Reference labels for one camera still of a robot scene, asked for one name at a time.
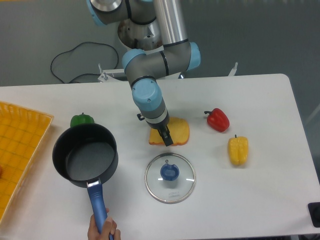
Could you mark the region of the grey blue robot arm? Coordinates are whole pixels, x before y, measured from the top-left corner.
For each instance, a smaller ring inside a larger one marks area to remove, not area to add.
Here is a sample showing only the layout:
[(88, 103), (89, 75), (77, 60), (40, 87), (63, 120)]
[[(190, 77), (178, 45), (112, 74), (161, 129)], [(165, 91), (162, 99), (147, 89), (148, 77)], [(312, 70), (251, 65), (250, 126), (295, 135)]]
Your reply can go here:
[(129, 20), (138, 26), (157, 23), (163, 50), (147, 54), (133, 48), (122, 58), (132, 98), (147, 124), (158, 131), (166, 146), (174, 142), (168, 127), (170, 116), (157, 79), (197, 68), (201, 53), (187, 36), (180, 0), (88, 0), (96, 24)]

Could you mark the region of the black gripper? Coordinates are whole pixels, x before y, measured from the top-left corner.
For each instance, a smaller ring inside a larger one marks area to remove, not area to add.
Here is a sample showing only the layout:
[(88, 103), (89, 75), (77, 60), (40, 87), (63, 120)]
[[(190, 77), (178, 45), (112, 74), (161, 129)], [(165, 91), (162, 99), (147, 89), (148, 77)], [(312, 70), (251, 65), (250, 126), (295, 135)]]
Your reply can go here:
[(140, 121), (145, 120), (151, 128), (158, 130), (166, 147), (174, 144), (168, 128), (170, 119), (168, 113), (163, 113), (157, 118), (147, 118), (142, 113), (138, 113), (137, 117)]

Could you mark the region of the person's hand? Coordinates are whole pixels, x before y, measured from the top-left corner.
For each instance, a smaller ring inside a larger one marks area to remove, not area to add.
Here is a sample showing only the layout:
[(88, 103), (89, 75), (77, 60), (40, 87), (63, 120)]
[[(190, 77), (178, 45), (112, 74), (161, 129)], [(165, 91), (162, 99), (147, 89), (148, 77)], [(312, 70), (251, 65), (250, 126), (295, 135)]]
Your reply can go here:
[(109, 240), (110, 235), (112, 235), (114, 240), (121, 240), (121, 231), (117, 227), (117, 223), (113, 220), (113, 218), (108, 215), (105, 220), (101, 233), (99, 233), (95, 216), (92, 215), (89, 221), (89, 227), (87, 232), (88, 240)]

